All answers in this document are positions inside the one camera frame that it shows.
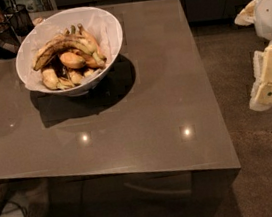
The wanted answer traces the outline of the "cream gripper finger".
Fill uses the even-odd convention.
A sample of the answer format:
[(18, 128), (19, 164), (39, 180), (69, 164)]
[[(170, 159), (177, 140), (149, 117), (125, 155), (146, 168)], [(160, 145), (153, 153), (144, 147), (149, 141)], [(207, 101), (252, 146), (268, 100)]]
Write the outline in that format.
[(251, 88), (250, 108), (266, 111), (272, 108), (272, 41), (263, 51), (255, 51), (253, 68), (255, 82)]
[(251, 0), (251, 2), (249, 2), (248, 5), (246, 5), (244, 9), (242, 9), (241, 12), (237, 14), (234, 21), (235, 24), (240, 26), (249, 26), (254, 24), (254, 8), (256, 5), (255, 2), (256, 0)]

